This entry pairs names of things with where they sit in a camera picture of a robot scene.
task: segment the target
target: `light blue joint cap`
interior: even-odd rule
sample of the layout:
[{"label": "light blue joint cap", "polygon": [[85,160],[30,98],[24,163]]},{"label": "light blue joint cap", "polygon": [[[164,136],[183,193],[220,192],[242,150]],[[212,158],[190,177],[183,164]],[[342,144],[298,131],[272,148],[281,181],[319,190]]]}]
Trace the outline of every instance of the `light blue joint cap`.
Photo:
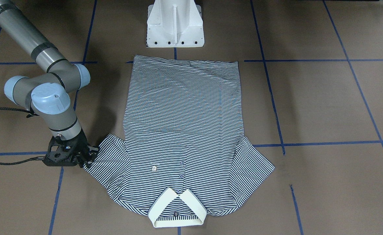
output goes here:
[{"label": "light blue joint cap", "polygon": [[80,88],[83,88],[84,86],[87,86],[89,83],[90,83],[90,73],[88,72],[88,69],[82,65],[82,64],[74,64],[75,66],[77,66],[78,68],[78,71],[80,71],[80,78],[81,78],[81,84],[80,84]]},{"label": "light blue joint cap", "polygon": [[25,77],[25,76],[14,76],[14,77],[8,79],[8,81],[4,85],[4,94],[7,96],[7,98],[9,98],[9,100],[13,101],[13,103],[15,103],[17,105],[18,105],[18,103],[16,103],[16,101],[13,98],[13,90],[14,90],[14,86],[16,85],[16,83],[22,78],[27,78],[27,77]]},{"label": "light blue joint cap", "polygon": [[63,113],[71,104],[69,95],[58,83],[44,83],[35,87],[31,97],[36,109],[46,114]]}]

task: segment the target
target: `shirt sleeve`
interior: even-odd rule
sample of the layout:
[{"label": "shirt sleeve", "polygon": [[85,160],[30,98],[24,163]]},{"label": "shirt sleeve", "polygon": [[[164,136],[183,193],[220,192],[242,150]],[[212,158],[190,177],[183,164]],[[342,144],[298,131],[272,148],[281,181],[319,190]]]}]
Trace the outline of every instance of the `shirt sleeve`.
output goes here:
[{"label": "shirt sleeve", "polygon": [[109,196],[116,201],[129,182],[130,161],[126,143],[109,134],[99,147],[99,154],[91,167],[84,169],[102,184],[108,190]]},{"label": "shirt sleeve", "polygon": [[251,145],[247,137],[241,136],[235,146],[229,178],[231,193],[238,207],[244,204],[273,170],[274,165]]}]

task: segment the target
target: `polo shirt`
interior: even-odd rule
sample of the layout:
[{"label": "polo shirt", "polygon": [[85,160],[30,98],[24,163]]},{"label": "polo shirt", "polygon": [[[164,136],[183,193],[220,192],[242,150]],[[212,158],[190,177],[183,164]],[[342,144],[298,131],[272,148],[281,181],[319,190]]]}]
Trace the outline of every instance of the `polo shirt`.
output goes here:
[{"label": "polo shirt", "polygon": [[274,170],[244,135],[237,61],[136,55],[123,130],[84,169],[154,227],[232,213]]}]

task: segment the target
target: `black cable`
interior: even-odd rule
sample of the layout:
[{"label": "black cable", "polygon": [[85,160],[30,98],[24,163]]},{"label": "black cable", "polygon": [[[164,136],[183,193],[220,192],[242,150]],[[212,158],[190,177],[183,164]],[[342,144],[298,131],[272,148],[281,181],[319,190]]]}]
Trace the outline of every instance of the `black cable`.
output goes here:
[{"label": "black cable", "polygon": [[39,115],[35,114],[33,110],[16,109],[16,108],[9,108],[9,107],[0,107],[0,110],[19,111],[19,112],[28,113],[29,115],[27,115],[26,118],[30,118],[33,116],[39,116]]},{"label": "black cable", "polygon": [[0,165],[17,165],[17,164],[22,164],[25,162],[30,162],[30,161],[42,161],[44,157],[34,157],[34,158],[29,158],[20,162],[0,162]]}]

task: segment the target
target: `white collar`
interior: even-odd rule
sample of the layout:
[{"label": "white collar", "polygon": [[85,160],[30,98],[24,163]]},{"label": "white collar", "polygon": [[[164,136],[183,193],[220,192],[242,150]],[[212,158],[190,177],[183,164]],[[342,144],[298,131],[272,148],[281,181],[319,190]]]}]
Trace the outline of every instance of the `white collar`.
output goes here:
[{"label": "white collar", "polygon": [[[175,198],[179,197],[197,216],[195,220],[161,220],[157,221],[163,210],[172,202]],[[205,207],[197,199],[190,189],[187,189],[182,194],[177,193],[166,188],[164,192],[156,199],[154,204],[148,211],[148,218],[151,220],[154,227],[183,227],[183,226],[201,226],[205,221],[206,215]]]}]

